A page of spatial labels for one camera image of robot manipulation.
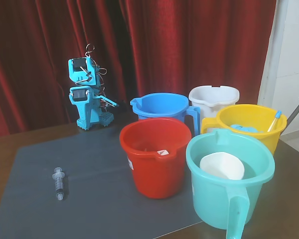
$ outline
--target syringe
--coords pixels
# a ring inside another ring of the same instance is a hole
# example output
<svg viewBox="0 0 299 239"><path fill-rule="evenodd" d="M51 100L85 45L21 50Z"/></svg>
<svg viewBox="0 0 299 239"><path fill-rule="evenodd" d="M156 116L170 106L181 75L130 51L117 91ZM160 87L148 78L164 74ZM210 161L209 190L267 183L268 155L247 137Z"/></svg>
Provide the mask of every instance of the syringe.
<svg viewBox="0 0 299 239"><path fill-rule="evenodd" d="M63 192L63 182L62 178L64 178L64 173L62 172L62 168L55 168L55 174L52 175L52 178L55 180L55 191L56 198L58 200L63 200L64 192Z"/></svg>

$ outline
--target teal jug handle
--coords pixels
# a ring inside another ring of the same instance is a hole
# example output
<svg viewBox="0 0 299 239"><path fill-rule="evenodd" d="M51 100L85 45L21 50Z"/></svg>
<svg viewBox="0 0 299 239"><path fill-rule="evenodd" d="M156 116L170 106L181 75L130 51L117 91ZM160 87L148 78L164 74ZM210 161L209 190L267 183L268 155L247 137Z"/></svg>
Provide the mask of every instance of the teal jug handle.
<svg viewBox="0 0 299 239"><path fill-rule="evenodd" d="M195 136L200 134L200 107L189 106L186 110L186 114L193 117Z"/></svg>
<svg viewBox="0 0 299 239"><path fill-rule="evenodd" d="M245 187L226 187L229 200L226 239L241 239L245 227L249 197Z"/></svg>

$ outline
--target blue jug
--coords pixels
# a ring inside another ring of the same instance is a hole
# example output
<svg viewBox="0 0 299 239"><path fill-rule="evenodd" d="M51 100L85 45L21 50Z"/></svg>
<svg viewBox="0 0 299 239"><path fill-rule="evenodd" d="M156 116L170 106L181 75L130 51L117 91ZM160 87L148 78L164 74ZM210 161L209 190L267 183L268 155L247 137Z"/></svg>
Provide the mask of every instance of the blue jug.
<svg viewBox="0 0 299 239"><path fill-rule="evenodd" d="M185 115L194 120L195 135L200 134L200 107L189 106L186 96L173 93L153 93L131 100L133 112L139 119L173 117L184 122Z"/></svg>
<svg viewBox="0 0 299 239"><path fill-rule="evenodd" d="M238 157L245 167L243 179L224 179L201 170L200 160L215 152ZM193 202L198 216L215 228L226 229L227 239L240 239L262 184L274 175L275 161L270 151L251 136L217 129L189 142L186 162L192 175Z"/></svg>

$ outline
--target label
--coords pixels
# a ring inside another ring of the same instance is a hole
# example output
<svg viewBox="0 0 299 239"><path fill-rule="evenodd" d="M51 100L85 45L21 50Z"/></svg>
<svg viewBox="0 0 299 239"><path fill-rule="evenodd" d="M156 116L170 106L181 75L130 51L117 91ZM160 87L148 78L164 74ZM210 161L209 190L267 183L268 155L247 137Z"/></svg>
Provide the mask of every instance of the label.
<svg viewBox="0 0 299 239"><path fill-rule="evenodd" d="M132 162L130 161L129 158L128 158L128 161L129 161L129 166L130 166L130 168L131 168L132 170L134 170L134 168L133 168L133 164L132 164Z"/></svg>
<svg viewBox="0 0 299 239"><path fill-rule="evenodd" d="M160 150L160 151L157 151L158 152L158 154L159 155L162 155L162 156L164 156L164 155L168 155L169 154L169 152L167 151L167 150Z"/></svg>

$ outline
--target teal jug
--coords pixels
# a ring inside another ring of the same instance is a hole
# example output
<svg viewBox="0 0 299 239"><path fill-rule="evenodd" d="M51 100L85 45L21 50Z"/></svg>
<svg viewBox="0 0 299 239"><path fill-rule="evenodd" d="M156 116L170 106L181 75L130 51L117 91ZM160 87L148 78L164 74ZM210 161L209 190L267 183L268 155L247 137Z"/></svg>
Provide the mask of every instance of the teal jug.
<svg viewBox="0 0 299 239"><path fill-rule="evenodd" d="M242 180L213 176L199 168L200 160L211 153L227 152L238 157L245 167ZM194 137L186 149L191 171L194 208L207 224L226 229L227 239L240 239L250 220L262 184L272 179L275 161L257 139L217 129Z"/></svg>

